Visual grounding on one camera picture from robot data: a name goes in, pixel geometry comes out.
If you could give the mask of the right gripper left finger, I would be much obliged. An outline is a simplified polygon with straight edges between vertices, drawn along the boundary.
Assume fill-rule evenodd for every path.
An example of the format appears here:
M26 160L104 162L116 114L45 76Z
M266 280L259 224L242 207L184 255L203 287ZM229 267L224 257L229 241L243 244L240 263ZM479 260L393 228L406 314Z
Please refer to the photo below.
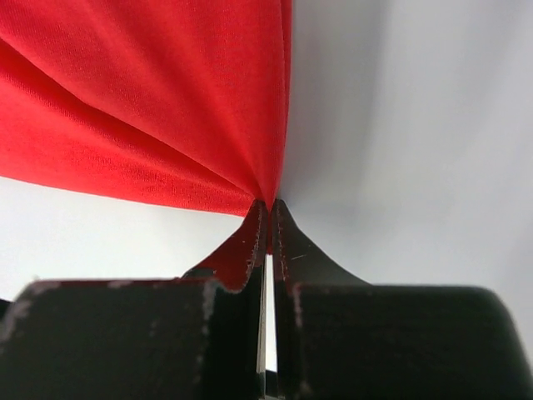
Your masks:
M1 321L4 399L261 399L267 208L182 277L36 281Z

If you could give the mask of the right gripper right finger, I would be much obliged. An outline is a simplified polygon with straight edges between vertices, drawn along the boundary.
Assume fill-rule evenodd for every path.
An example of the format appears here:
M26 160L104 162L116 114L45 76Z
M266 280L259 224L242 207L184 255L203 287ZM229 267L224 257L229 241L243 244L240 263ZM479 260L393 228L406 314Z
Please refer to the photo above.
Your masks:
M271 210L277 385L285 399L529 399L515 324L490 290L370 284Z

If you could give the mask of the red tank top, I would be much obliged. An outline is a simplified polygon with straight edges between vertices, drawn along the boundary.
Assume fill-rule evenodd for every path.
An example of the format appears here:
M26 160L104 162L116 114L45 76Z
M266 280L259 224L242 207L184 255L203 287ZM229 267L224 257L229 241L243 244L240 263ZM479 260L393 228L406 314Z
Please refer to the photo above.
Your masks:
M243 215L274 203L289 1L4 1L1 174Z

